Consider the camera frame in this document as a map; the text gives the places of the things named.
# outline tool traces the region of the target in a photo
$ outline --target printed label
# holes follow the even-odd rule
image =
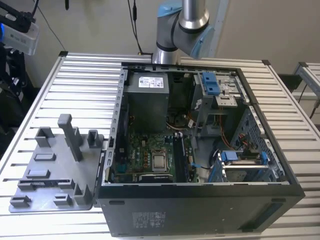
[[[141,76],[139,78],[139,88],[163,89],[164,79],[162,77]]]
[[[163,228],[165,226],[165,211],[136,211],[132,213],[133,226],[142,228]]]

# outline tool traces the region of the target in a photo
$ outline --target wire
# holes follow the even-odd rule
[[[309,117],[310,119],[312,119],[312,117],[314,116],[316,109],[317,109],[316,107],[313,108],[311,115]]]
[[[226,136],[225,136],[225,133],[224,133],[224,130],[223,130],[223,127],[222,127],[221,115],[220,115],[220,131],[221,131],[221,138],[222,138],[222,141],[224,142],[224,144],[225,144],[228,148],[230,148],[230,149],[232,149],[232,150],[235,150],[235,149],[229,144],[229,142],[228,142],[228,140],[227,140],[227,138],[226,138]]]
[[[140,44],[139,44],[139,41],[138,41],[137,33],[135,32],[135,29],[137,29],[137,27],[134,28],[134,22],[133,22],[133,20],[132,20],[132,13],[131,13],[130,2],[129,2],[129,0],[127,0],[127,2],[128,2],[128,7],[129,7],[130,21],[131,21],[131,26],[132,26],[133,35],[134,35],[134,38],[135,38],[135,40],[136,40],[136,44],[138,45],[139,51],[140,51],[140,53],[142,53],[142,49],[141,49]]]
[[[196,164],[194,162],[191,163],[191,166],[195,167],[195,168],[199,168],[199,169],[206,169],[206,170],[210,170],[211,167],[205,167],[205,166],[201,166],[199,164]]]
[[[307,88],[307,84],[304,86],[304,88],[303,88],[303,90],[302,90],[302,92],[301,92],[301,95],[300,95],[300,97],[299,97],[298,103],[300,103],[300,100],[301,100],[302,95],[304,94],[306,88]]]
[[[60,39],[58,38],[58,36],[55,34],[55,32],[52,30],[52,28],[51,28],[51,26],[50,26],[50,24],[49,24],[49,22],[48,22],[48,20],[46,19],[46,17],[45,17],[45,15],[44,15],[44,13],[41,11],[41,9],[40,9],[40,7],[39,6],[37,6],[37,8],[39,9],[39,11],[40,11],[40,13],[41,13],[41,15],[42,15],[42,17],[44,18],[44,20],[45,20],[45,22],[46,22],[46,24],[48,25],[48,27],[49,27],[49,29],[51,30],[51,32],[53,33],[53,35],[55,36],[55,38],[58,40],[58,42],[60,43],[60,45],[61,45],[61,47],[63,48],[63,50],[65,51],[66,49],[65,49],[65,47],[64,47],[64,45],[62,44],[62,42],[60,41]]]
[[[34,5],[33,5],[33,10],[32,10],[32,13],[31,13],[32,17],[35,16],[35,13],[36,13],[36,10],[37,10],[38,4],[39,4],[39,0],[35,0],[33,2],[34,2]]]
[[[166,122],[166,125],[167,125],[169,128],[171,128],[171,129],[173,129],[173,130],[177,130],[177,131],[187,129],[187,128],[178,128],[178,127],[172,126],[172,125],[170,125],[170,124],[167,123],[167,122]]]

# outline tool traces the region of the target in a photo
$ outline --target slotted aluminum surface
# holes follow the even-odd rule
[[[294,74],[300,75],[315,95],[320,98],[320,63],[300,62]]]
[[[121,62],[149,62],[149,56],[69,53],[59,57],[15,138],[0,161],[0,237],[23,239],[111,239],[100,208],[78,212],[9,212],[18,179],[36,147],[38,127],[57,126],[61,113],[71,113],[72,124],[81,133],[98,129],[108,138],[110,119]],[[261,235],[252,239],[320,239],[320,138],[319,132],[289,94],[272,67],[261,61],[235,59],[182,58],[183,65],[241,68],[277,138],[286,158],[300,181],[306,197],[286,212]],[[168,236],[148,239],[211,239],[213,236]],[[232,235],[228,239],[248,239]]]

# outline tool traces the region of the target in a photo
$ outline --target open computer tower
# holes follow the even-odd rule
[[[112,236],[262,232],[303,198],[241,69],[123,62],[114,97]]]

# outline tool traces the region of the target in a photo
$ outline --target white wall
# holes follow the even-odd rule
[[[137,0],[137,30],[145,52],[156,43],[157,9],[164,0]],[[30,11],[32,0],[4,0]],[[219,0],[207,0],[214,22]],[[70,52],[136,54],[127,0],[40,0],[41,10]],[[292,73],[300,61],[320,62],[320,0],[230,0],[217,58],[268,59],[278,73]],[[62,50],[40,12],[40,38],[26,68],[37,86],[45,81]]]
[[[137,0],[137,32],[144,52],[153,52],[156,46],[157,11],[164,0]],[[4,0],[20,11],[31,11],[32,0]],[[215,20],[218,0],[208,0],[210,22]],[[69,52],[137,54],[138,47],[129,17],[127,0],[40,0],[39,7],[51,28]],[[38,47],[34,56],[26,57],[26,68],[34,84],[46,80],[61,45],[51,33],[37,10],[36,23],[40,27]]]
[[[217,58],[270,60],[277,73],[320,63],[319,0],[230,0]]]

